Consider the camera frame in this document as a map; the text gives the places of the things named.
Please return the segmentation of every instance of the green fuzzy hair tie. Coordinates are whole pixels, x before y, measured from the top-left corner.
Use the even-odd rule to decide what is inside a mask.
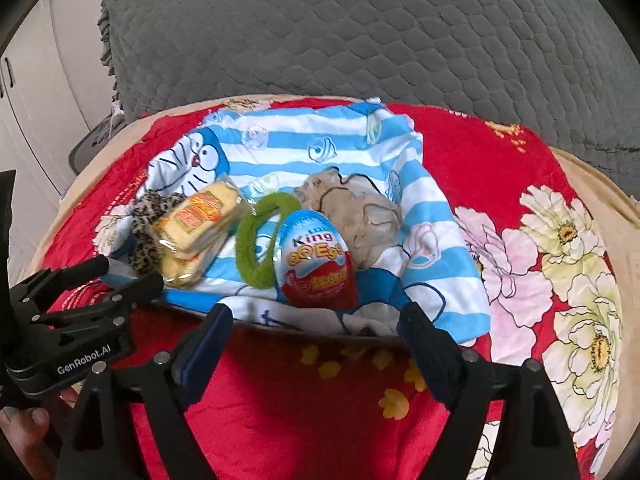
[[[276,274],[273,269],[273,251],[276,233],[283,220],[300,209],[300,202],[289,193],[271,193],[255,205],[255,214],[242,217],[236,235],[236,266],[242,279],[253,288],[271,288],[276,286]],[[258,229],[274,214],[280,213],[280,220],[273,232],[264,260],[258,263],[255,257],[255,242]]]

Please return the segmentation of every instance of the gray quilted cover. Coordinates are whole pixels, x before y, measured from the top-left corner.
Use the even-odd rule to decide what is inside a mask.
[[[129,121],[247,93],[520,122],[640,193],[640,65],[596,0],[103,0]]]

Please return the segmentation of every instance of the blue and white striped fabric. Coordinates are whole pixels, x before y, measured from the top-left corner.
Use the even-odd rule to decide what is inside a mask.
[[[330,166],[342,175],[367,175],[402,211],[398,244],[373,268],[356,274],[356,308],[296,308],[276,289],[247,286],[236,269],[235,237],[194,290],[167,289],[166,300],[203,313],[222,301],[236,319],[269,326],[380,336],[397,335],[399,309],[417,301],[459,343],[488,332],[484,287],[446,197],[422,167],[422,136],[410,118],[394,115],[379,102],[245,114],[219,110],[151,161],[139,194],[147,189],[192,194],[227,173],[247,196],[259,200],[276,190],[291,192]],[[258,257],[274,235],[276,220],[258,232]],[[115,267],[113,273],[120,273]]]

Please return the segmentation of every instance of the cabinet handle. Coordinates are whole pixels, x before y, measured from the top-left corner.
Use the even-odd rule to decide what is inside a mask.
[[[13,88],[14,87],[14,71],[11,70],[11,63],[9,63],[8,57],[4,58],[4,62],[6,63],[6,69],[7,69],[7,72],[9,73],[9,88]]]

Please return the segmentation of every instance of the leopard print fabric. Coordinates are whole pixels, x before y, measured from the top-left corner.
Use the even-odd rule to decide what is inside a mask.
[[[161,196],[155,191],[147,191],[134,202],[131,211],[131,234],[135,243],[129,255],[129,263],[136,274],[143,276],[158,268],[160,255],[152,236],[150,226],[162,215],[175,208],[186,198],[182,193]]]

